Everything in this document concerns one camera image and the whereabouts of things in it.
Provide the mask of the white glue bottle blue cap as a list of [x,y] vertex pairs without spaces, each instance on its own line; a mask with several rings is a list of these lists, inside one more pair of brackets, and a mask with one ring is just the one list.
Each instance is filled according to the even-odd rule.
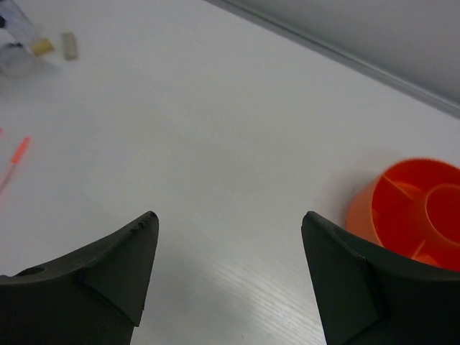
[[40,34],[28,16],[15,1],[1,1],[1,29],[11,41],[1,45],[1,74],[18,78],[27,74],[33,66],[31,46]]

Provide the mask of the orange highlighter pen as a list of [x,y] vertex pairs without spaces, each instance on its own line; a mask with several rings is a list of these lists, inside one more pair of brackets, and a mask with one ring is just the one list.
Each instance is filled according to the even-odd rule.
[[5,187],[7,186],[8,182],[11,180],[14,171],[19,166],[19,163],[22,161],[24,155],[26,154],[30,143],[30,137],[24,137],[23,140],[19,143],[17,148],[15,149],[13,155],[9,160],[9,165],[6,170],[6,174],[1,180],[1,192],[4,191]]

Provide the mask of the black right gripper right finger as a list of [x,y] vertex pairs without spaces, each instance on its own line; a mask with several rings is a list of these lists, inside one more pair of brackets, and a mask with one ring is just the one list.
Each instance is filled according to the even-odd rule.
[[301,226],[327,344],[458,344],[459,274],[309,211]]

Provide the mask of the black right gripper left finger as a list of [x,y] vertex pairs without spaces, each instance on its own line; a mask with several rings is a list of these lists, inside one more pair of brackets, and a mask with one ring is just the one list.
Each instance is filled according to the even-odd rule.
[[1,276],[2,344],[130,344],[158,242],[148,211],[52,261]]

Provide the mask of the yellow brown eraser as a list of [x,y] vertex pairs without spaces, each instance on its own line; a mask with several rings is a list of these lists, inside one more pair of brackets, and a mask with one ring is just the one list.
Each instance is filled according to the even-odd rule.
[[35,56],[39,57],[53,52],[55,48],[47,38],[40,38],[30,45],[30,50]]

